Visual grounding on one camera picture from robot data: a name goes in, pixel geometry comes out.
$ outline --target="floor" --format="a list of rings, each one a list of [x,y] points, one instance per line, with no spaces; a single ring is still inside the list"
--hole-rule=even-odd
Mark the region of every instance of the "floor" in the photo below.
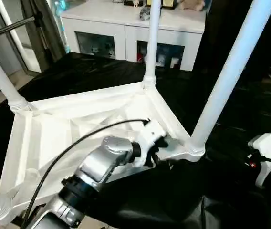
[[[19,90],[22,88],[25,84],[27,84],[29,81],[33,79],[32,76],[27,75],[24,70],[19,70],[12,74],[10,77],[11,82],[14,84],[14,86]],[[2,92],[0,92],[0,103],[2,103],[5,100],[5,96]]]

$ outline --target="black cloth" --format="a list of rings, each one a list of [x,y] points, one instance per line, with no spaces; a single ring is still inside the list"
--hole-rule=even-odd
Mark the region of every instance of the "black cloth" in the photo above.
[[[65,55],[63,42],[49,5],[45,0],[21,0],[21,10],[24,18],[38,13],[42,15],[36,23],[30,22],[25,26],[40,69],[48,69]]]
[[[28,101],[139,82],[145,66],[70,53],[26,86]],[[214,75],[156,69],[157,89],[191,134]],[[0,104],[0,176],[14,114]],[[247,142],[271,132],[271,84],[247,82],[233,91],[198,163],[177,162],[109,183],[88,214],[118,228],[271,228],[271,195],[254,186],[244,164]]]

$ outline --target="toy on shelf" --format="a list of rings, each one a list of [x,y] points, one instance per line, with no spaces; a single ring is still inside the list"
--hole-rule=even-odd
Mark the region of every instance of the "toy on shelf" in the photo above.
[[[140,11],[140,19],[142,21],[147,21],[150,19],[150,7],[145,6]]]
[[[179,8],[181,10],[191,9],[196,11],[201,11],[206,6],[204,0],[181,0],[179,3]]]
[[[134,0],[134,7],[136,8],[139,7],[139,3],[140,3],[139,0]]]
[[[143,6],[143,0],[124,0],[124,5],[125,6],[133,6],[133,7],[139,7]]]

